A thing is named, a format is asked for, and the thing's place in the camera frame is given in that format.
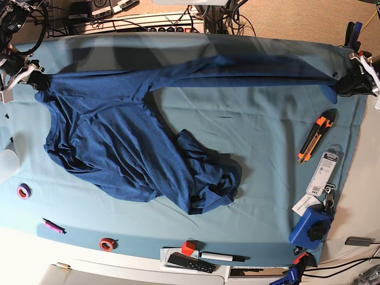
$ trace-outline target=metal clip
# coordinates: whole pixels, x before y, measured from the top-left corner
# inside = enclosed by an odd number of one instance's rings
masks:
[[[331,191],[334,191],[334,190],[335,190],[335,184],[326,183],[325,192],[327,194],[331,193]]]

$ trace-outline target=purple tape roll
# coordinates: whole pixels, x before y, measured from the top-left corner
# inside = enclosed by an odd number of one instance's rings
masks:
[[[26,200],[29,199],[31,190],[28,185],[23,183],[17,188],[17,194],[21,199]]]

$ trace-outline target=orange box cutter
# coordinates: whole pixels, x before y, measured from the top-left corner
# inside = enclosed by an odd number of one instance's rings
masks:
[[[337,115],[337,109],[330,109],[316,120],[313,128],[311,129],[308,139],[305,141],[300,153],[298,154],[298,163],[304,163],[308,161],[321,141],[321,138],[328,132],[333,125],[335,117]]]

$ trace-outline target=black remote control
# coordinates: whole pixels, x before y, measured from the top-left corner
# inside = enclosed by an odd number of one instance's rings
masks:
[[[212,273],[216,269],[214,264],[188,257],[178,252],[172,254],[167,260],[169,263],[183,266],[185,268]]]

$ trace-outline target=pink marker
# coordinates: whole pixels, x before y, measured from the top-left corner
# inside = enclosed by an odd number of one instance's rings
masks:
[[[51,230],[54,230],[55,232],[57,233],[62,233],[62,234],[65,234],[65,229],[57,226],[55,223],[52,223],[51,221],[49,220],[46,220],[45,218],[43,218],[41,220],[41,222],[48,228],[50,228]]]

